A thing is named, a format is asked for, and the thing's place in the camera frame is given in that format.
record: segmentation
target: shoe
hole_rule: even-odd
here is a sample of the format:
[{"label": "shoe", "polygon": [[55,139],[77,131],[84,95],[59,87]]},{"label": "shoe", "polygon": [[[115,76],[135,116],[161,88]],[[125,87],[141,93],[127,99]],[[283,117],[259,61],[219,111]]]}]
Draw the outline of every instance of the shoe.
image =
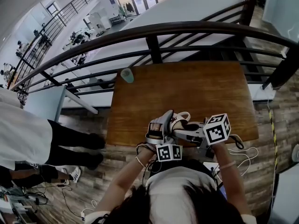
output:
[{"label": "shoe", "polygon": [[299,162],[299,144],[296,144],[292,152],[293,162]]},{"label": "shoe", "polygon": [[98,165],[99,165],[100,163],[102,163],[102,161],[103,161],[103,159],[104,159],[104,157],[103,157],[102,154],[95,155],[95,156],[93,156],[93,158],[94,158],[94,160],[95,160],[95,165],[93,165],[93,166],[88,166],[87,168],[88,168],[89,170],[96,170],[97,167],[98,167]]},{"label": "shoe", "polygon": [[95,149],[104,148],[105,140],[96,133],[89,134],[92,142],[95,143]]},{"label": "shoe", "polygon": [[[63,169],[61,170],[61,172],[64,173],[64,174],[67,174],[67,171],[66,171],[65,168],[63,168]],[[70,181],[67,180],[67,179],[65,179],[64,185],[69,185],[69,184],[70,184]]]},{"label": "shoe", "polygon": [[79,180],[79,177],[80,177],[80,175],[81,175],[81,169],[80,169],[78,166],[76,166],[75,170],[72,171],[70,175],[73,177],[73,180],[72,180],[72,181],[73,181],[74,183],[77,183],[78,180]]}]

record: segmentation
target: floor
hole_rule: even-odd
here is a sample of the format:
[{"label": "floor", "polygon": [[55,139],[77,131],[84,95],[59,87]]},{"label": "floor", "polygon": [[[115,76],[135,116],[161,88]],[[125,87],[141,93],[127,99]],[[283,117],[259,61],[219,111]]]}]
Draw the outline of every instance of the floor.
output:
[{"label": "floor", "polygon": [[[260,20],[261,14],[262,10],[257,7],[251,25],[271,30],[272,28],[268,27],[268,24]],[[251,40],[251,42],[254,47],[267,46],[272,50],[281,50],[281,47],[269,46],[269,44],[261,43],[256,39]],[[258,58],[261,60],[269,59],[266,56]],[[269,107],[274,116],[274,126],[278,141],[278,171],[283,170],[292,163],[290,159],[292,148],[299,143],[298,101],[299,72],[287,84],[281,87],[276,93],[274,100],[269,102]],[[251,167],[243,176],[243,180],[249,206],[252,213],[257,216],[267,211],[271,200],[274,175],[274,144],[267,103],[255,103],[255,111],[259,139],[246,142],[244,145],[245,148],[256,147],[259,151],[259,156],[252,160]],[[63,111],[59,122],[64,126],[82,132],[95,132],[106,135],[108,115],[109,109],[99,110],[98,115],[92,115],[83,110]],[[101,153],[105,159],[96,171],[82,168],[83,172],[80,182],[70,185],[73,191],[64,191],[70,209],[77,215],[80,215],[82,209],[92,207],[91,200],[99,201],[103,197],[114,175],[134,158],[135,149],[133,147],[107,145]],[[189,157],[194,156],[192,148],[184,151],[184,153]],[[254,156],[255,151],[248,152],[248,155]],[[237,163],[240,163],[242,160],[242,157],[236,158]],[[245,171],[246,168],[247,166],[244,165],[240,168],[240,172]],[[140,180],[141,176],[139,176],[135,184],[140,184]],[[45,194],[49,198],[49,205],[37,207],[37,215],[44,223],[82,223],[80,218],[67,210],[61,188],[47,188]]]}]

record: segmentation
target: black hair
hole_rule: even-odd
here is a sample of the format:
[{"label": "black hair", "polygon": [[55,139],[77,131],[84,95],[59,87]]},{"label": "black hair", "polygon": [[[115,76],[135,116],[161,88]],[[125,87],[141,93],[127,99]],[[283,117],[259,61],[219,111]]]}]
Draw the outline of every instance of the black hair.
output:
[{"label": "black hair", "polygon": [[[206,189],[191,182],[185,185],[185,192],[193,203],[197,224],[210,223],[231,223],[244,224],[236,207],[225,199],[220,191],[213,187]],[[139,188],[132,188],[132,195],[124,202],[114,208],[109,215],[99,217],[94,223],[104,220],[104,224],[123,223],[152,224],[150,218],[150,185],[146,188],[141,185]]]}]

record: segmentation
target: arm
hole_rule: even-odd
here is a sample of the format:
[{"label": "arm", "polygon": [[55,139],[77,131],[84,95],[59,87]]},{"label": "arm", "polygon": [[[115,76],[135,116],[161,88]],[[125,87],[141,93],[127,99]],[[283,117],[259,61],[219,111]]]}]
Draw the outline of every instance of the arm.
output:
[{"label": "arm", "polygon": [[[233,162],[224,143],[214,144],[212,147],[220,167]],[[228,202],[233,204],[240,214],[251,215],[245,197],[243,181],[236,165],[221,170],[221,176]]]},{"label": "arm", "polygon": [[9,171],[11,175],[11,179],[23,179],[26,177],[30,177],[34,174],[39,174],[39,171],[37,169],[29,169],[29,170],[20,170],[20,171]]},{"label": "arm", "polygon": [[[143,149],[137,157],[143,165],[146,165],[153,156],[154,153],[152,151]],[[112,211],[115,207],[119,206],[142,169],[143,167],[136,158],[128,163],[112,180],[95,211]]]}]

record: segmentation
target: white desk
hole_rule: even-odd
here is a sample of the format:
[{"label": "white desk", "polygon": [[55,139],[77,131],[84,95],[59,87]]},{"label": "white desk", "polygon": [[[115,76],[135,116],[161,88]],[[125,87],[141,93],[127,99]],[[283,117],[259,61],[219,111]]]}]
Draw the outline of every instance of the white desk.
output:
[{"label": "white desk", "polygon": [[58,122],[65,97],[70,98],[90,112],[98,114],[96,109],[69,92],[65,85],[55,86],[30,94],[27,98],[24,110],[33,113],[38,117]]}]

